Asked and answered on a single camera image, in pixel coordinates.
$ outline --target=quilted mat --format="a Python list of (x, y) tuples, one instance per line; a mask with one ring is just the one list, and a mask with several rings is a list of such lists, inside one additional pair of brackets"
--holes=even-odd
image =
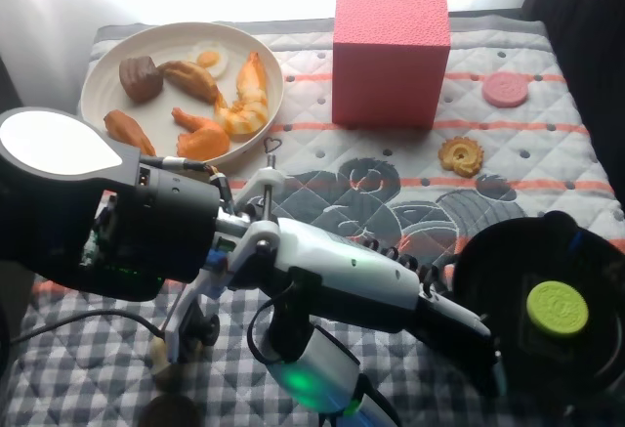
[[(284, 193), (274, 198), (277, 215), (343, 236), (375, 236), (425, 263), (458, 252), (491, 224), (553, 209), (625, 247), (625, 216), (542, 23), (452, 19), (451, 52), (429, 133), (344, 130), (331, 123), (332, 21), (237, 26), (275, 52), (285, 96), (265, 142), (224, 170), (241, 188), (265, 166), (266, 151), (273, 152), (277, 167), (290, 175)], [(102, 28), (90, 67), (119, 40), (145, 28)], [(526, 103), (498, 109), (484, 101), (482, 80), (497, 70), (528, 80)], [(484, 150), (473, 179), (440, 167), (438, 149), (455, 136), (468, 136)], [(180, 288), (168, 283), (154, 301), (138, 304), (39, 279), (22, 330), (97, 308), (125, 309), (162, 324)], [(217, 304), (219, 340), (189, 367), (182, 388), (199, 406), (204, 425), (317, 425), (316, 416), (286, 396), (247, 348), (244, 330), (265, 301), (258, 291), (227, 292)], [(556, 422), (530, 400), (482, 399), (461, 373), (408, 334), (320, 323), (362, 361), (406, 426)], [(257, 331), (267, 328), (267, 314), (258, 325)], [(7, 425), (137, 425), (142, 408), (158, 395), (149, 373), (149, 340), (147, 330), (116, 317), (78, 321), (31, 339), (13, 367)], [(601, 422), (617, 421), (610, 413), (574, 413), (562, 425)]]

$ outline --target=green round lid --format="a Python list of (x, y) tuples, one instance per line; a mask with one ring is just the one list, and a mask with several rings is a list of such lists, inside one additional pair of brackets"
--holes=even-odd
[(541, 331), (557, 337), (573, 336), (588, 322), (584, 297), (555, 280), (539, 283), (527, 295), (527, 314)]

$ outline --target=checkered fabric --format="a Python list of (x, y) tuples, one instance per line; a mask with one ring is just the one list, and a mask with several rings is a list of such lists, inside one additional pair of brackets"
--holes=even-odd
[[(376, 236), (422, 262), (458, 252), (483, 228), (560, 209), (617, 246), (624, 215), (558, 68), (541, 23), (500, 18), (452, 19), (452, 48), (432, 132), (367, 132), (331, 124), (332, 21), (245, 23), (275, 52), (286, 79), (271, 133), (225, 165), (240, 188), (265, 166), (265, 152), (291, 176), (274, 198), (281, 217), (339, 235)], [(102, 28), (90, 68), (121, 39), (144, 25)], [(481, 97), (496, 70), (523, 74), (529, 99), (497, 109)], [(441, 169), (445, 139), (468, 136), (485, 161), (479, 176), (462, 179)], [(163, 323), (181, 287), (168, 282), (158, 297), (127, 303), (35, 283), (24, 331), (77, 312), (125, 309)], [(221, 335), (200, 363), (187, 367), (182, 391), (199, 406), (205, 425), (312, 426), (316, 416), (290, 399), (247, 348), (244, 331), (266, 297), (227, 292), (217, 303)], [(209, 308), (209, 302), (202, 306)], [(257, 334), (269, 325), (260, 317)], [(530, 400), (490, 402), (441, 356), (405, 333), (385, 334), (322, 320), (361, 361), (374, 386), (406, 426), (555, 425)], [(158, 395), (149, 373), (150, 333), (132, 320), (81, 320), (24, 343), (13, 367), (6, 424), (10, 426), (137, 425)], [(616, 425), (574, 414), (562, 425)]]

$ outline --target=red block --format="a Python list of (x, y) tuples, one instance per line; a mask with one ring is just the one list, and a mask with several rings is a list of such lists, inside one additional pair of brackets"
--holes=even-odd
[(447, 0), (337, 0), (332, 121), (431, 129), (449, 55)]

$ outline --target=white plate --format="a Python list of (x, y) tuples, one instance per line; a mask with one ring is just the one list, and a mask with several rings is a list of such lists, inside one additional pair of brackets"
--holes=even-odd
[(237, 99), (236, 75), (250, 51), (256, 51), (265, 66), (269, 122), (255, 134), (242, 139), (230, 138), (229, 152), (211, 159), (210, 163), (223, 163), (246, 152), (270, 129), (282, 103), (284, 79), (277, 59), (267, 46), (243, 31), (222, 24), (166, 24), (137, 33), (119, 43), (100, 59), (87, 77), (80, 102), (83, 117), (106, 132), (104, 117), (110, 111), (120, 109), (139, 122), (158, 156), (176, 156), (178, 135), (187, 131), (174, 122), (172, 108), (180, 107), (189, 114), (213, 118), (213, 107), (185, 94), (167, 81), (156, 98), (137, 105), (128, 98), (119, 82), (119, 63), (138, 56), (150, 56), (156, 65), (186, 61), (191, 48), (202, 41), (218, 41), (228, 51), (228, 67), (216, 81), (229, 104)]

